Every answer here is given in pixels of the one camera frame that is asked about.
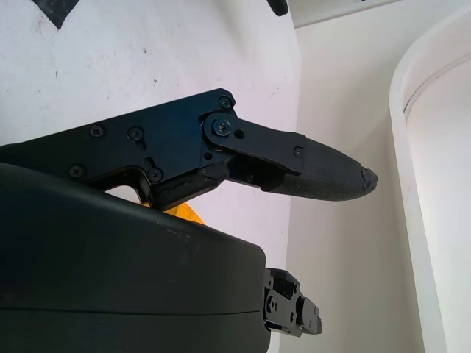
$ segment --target black metal bracket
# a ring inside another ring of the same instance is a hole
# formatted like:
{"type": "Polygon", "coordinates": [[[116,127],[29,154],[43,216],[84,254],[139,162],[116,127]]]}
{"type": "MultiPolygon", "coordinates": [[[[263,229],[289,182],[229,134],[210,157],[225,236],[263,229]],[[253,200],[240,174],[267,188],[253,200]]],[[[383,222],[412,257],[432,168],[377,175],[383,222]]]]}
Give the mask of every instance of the black metal bracket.
{"type": "Polygon", "coordinates": [[[228,179],[262,191],[341,201],[374,190],[378,178],[335,149],[295,132],[239,119],[218,89],[3,146],[0,162],[100,190],[134,188],[167,210],[228,179]]]}
{"type": "Polygon", "coordinates": [[[266,327],[296,337],[322,333],[319,308],[303,296],[300,283],[284,270],[268,268],[265,273],[266,327]]]}

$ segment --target scuff mark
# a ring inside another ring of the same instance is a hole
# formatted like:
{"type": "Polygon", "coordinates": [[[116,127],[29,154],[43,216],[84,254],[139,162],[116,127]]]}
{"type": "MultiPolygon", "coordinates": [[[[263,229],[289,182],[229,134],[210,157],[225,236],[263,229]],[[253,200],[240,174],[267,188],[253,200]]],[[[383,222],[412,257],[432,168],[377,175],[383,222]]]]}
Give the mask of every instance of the scuff mark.
{"type": "Polygon", "coordinates": [[[182,237],[185,236],[185,233],[176,232],[173,229],[166,229],[166,231],[171,233],[171,234],[175,234],[177,236],[178,240],[182,240],[182,237]]]}
{"type": "Polygon", "coordinates": [[[276,92],[278,92],[279,89],[280,89],[280,88],[277,88],[276,90],[274,90],[273,93],[270,95],[269,99],[270,99],[271,97],[273,97],[273,95],[274,95],[276,92]]]}
{"type": "Polygon", "coordinates": [[[47,22],[49,22],[49,19],[41,14],[40,17],[38,18],[38,21],[36,22],[36,25],[35,25],[35,32],[38,33],[39,35],[42,35],[43,34],[43,25],[47,22]]]}

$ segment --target white wall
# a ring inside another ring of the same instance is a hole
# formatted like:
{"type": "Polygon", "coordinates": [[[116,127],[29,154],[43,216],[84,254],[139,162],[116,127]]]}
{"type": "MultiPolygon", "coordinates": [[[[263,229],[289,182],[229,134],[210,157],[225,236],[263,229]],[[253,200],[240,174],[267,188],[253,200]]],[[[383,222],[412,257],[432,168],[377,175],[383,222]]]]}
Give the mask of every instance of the white wall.
{"type": "Polygon", "coordinates": [[[295,28],[357,13],[399,0],[288,0],[295,28]]]}
{"type": "MultiPolygon", "coordinates": [[[[299,79],[291,18],[264,0],[80,0],[59,31],[31,0],[0,1],[0,145],[220,87],[241,118],[294,130],[299,79]]],[[[191,204],[284,268],[290,200],[227,182],[191,204]]]]}
{"type": "MultiPolygon", "coordinates": [[[[464,344],[465,347],[468,340],[466,333],[461,328],[450,326],[450,317],[460,318],[460,315],[450,315],[450,306],[443,305],[444,298],[450,300],[448,295],[450,292],[448,287],[441,287],[439,285],[443,281],[437,276],[441,270],[449,268],[450,263],[442,262],[442,258],[434,254],[432,248],[436,245],[436,239],[434,238],[437,234],[436,232],[431,233],[433,236],[428,234],[426,230],[430,227],[434,228],[434,226],[425,223],[423,211],[421,210],[421,208],[427,209],[430,207],[430,203],[423,197],[419,198],[418,186],[423,189],[428,184],[428,181],[422,184],[421,180],[417,177],[417,175],[421,174],[421,171],[418,170],[421,168],[421,165],[420,163],[414,163],[411,146],[415,143],[418,144],[418,147],[426,146],[427,138],[425,141],[421,141],[421,131],[417,134],[410,134],[406,121],[411,110],[415,110],[414,104],[422,100],[422,95],[429,88],[435,87],[436,84],[443,89],[439,95],[435,95],[434,100],[429,100],[428,102],[436,103],[438,111],[443,110],[443,107],[448,105],[450,113],[456,113],[456,107],[451,107],[450,105],[454,99],[450,99],[448,96],[450,94],[453,97],[456,92],[454,89],[446,88],[446,85],[445,87],[440,85],[440,82],[443,80],[441,76],[451,74],[454,68],[463,65],[471,57],[470,18],[471,6],[468,5],[447,16],[446,19],[440,21],[418,38],[397,66],[389,94],[394,150],[396,152],[395,165],[397,165],[399,171],[400,190],[402,193],[400,195],[401,206],[403,206],[406,217],[408,247],[417,288],[417,303],[422,337],[427,352],[446,352],[452,349],[452,347],[456,348],[457,338],[461,338],[460,344],[462,346],[464,344]],[[445,343],[445,331],[450,331],[450,329],[453,331],[454,342],[450,342],[451,336],[447,333],[445,343]]],[[[435,107],[430,106],[429,109],[435,110],[435,107]]],[[[420,121],[419,124],[423,125],[426,118],[426,115],[420,116],[418,119],[420,121]]],[[[433,127],[432,129],[425,126],[422,128],[424,132],[427,130],[433,131],[433,127]]],[[[420,158],[422,159],[421,163],[424,163],[424,160],[430,161],[427,155],[420,156],[420,158]]],[[[441,171],[433,171],[430,178],[434,178],[437,174],[440,175],[441,171]]],[[[425,189],[429,193],[440,194],[437,190],[425,189]]],[[[447,204],[440,204],[440,206],[445,209],[449,207],[447,204]]],[[[438,212],[436,214],[446,215],[447,212],[438,212]]],[[[441,237],[439,243],[446,243],[447,239],[448,236],[445,235],[441,237]]],[[[453,250],[453,246],[449,245],[451,244],[448,244],[448,250],[453,250]]],[[[450,275],[445,274],[448,279],[453,278],[450,275]]],[[[462,310],[465,313],[467,312],[465,305],[462,307],[462,310]]],[[[459,325],[459,320],[455,321],[454,324],[459,325]]]]}
{"type": "Polygon", "coordinates": [[[408,117],[422,218],[449,353],[471,352],[471,61],[448,71],[408,117]]]}
{"type": "MultiPolygon", "coordinates": [[[[377,190],[344,203],[293,199],[287,268],[319,306],[324,332],[282,352],[422,352],[388,94],[407,48],[465,0],[408,0],[297,30],[298,131],[372,168],[377,190]]],[[[438,337],[427,352],[445,352],[438,337]]]]}

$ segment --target white curved panel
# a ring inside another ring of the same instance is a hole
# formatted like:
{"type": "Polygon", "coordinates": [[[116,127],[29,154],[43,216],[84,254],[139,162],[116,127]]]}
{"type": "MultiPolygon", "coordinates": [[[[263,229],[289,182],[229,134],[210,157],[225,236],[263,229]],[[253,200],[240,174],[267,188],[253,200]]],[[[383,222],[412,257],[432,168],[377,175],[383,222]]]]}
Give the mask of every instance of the white curved panel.
{"type": "MultiPolygon", "coordinates": [[[[462,165],[456,163],[456,158],[448,157],[446,161],[441,158],[450,156],[452,151],[459,151],[459,141],[461,147],[469,148],[469,144],[460,137],[463,131],[459,129],[465,128],[462,124],[465,120],[462,118],[463,112],[470,106],[466,106],[464,102],[459,108],[453,105],[454,99],[463,97],[466,84],[453,86],[456,82],[448,82],[453,76],[463,79],[464,75],[468,75],[466,77],[469,81],[469,58],[471,7],[466,7],[436,25],[408,50],[394,73],[389,97],[394,147],[426,352],[461,353],[471,350],[464,330],[458,329],[458,325],[464,322],[463,315],[469,314],[471,306],[468,309],[466,305],[461,306],[463,311],[459,313],[456,302],[461,294],[450,295],[453,288],[462,290],[462,293],[467,292],[468,285],[463,287],[462,283],[457,282],[460,279],[456,274],[467,275],[462,266],[468,262],[463,258],[459,247],[466,247],[469,242],[461,239],[461,243],[453,243],[453,236],[448,237],[453,226],[448,225],[449,232],[446,232],[445,226],[452,219],[458,221],[456,215],[462,213],[460,211],[451,217],[450,211],[461,195],[448,191],[461,186],[466,193],[467,187],[463,184],[466,182],[462,177],[471,170],[461,170],[462,165]],[[444,120],[444,111],[449,113],[447,119],[451,118],[451,121],[444,120]],[[407,125],[408,118],[414,119],[410,126],[407,125]],[[440,140],[441,134],[446,135],[447,131],[445,126],[438,128],[438,125],[448,122],[453,126],[453,134],[456,136],[440,140]],[[454,165],[455,168],[444,170],[443,165],[454,165]],[[461,180],[450,178],[457,174],[461,176],[461,180]],[[440,254],[444,244],[446,249],[457,252],[440,254]]],[[[467,220],[462,218],[457,224],[454,237],[460,238],[463,236],[462,229],[467,229],[467,220]]]]}
{"type": "Polygon", "coordinates": [[[415,101],[408,133],[449,352],[471,352],[471,61],[415,101]]]}

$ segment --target mechanical arm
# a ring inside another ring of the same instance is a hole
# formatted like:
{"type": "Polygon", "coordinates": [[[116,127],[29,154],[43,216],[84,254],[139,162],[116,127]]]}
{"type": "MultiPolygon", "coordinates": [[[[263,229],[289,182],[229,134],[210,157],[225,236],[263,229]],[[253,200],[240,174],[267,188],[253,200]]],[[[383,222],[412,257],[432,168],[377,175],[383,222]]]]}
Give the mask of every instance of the mechanical arm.
{"type": "Polygon", "coordinates": [[[212,90],[0,148],[2,352],[262,353],[271,331],[321,333],[262,249],[160,212],[226,179],[331,201],[375,189],[360,163],[235,103],[212,90]],[[150,208],[103,192],[119,185],[150,208]]]}

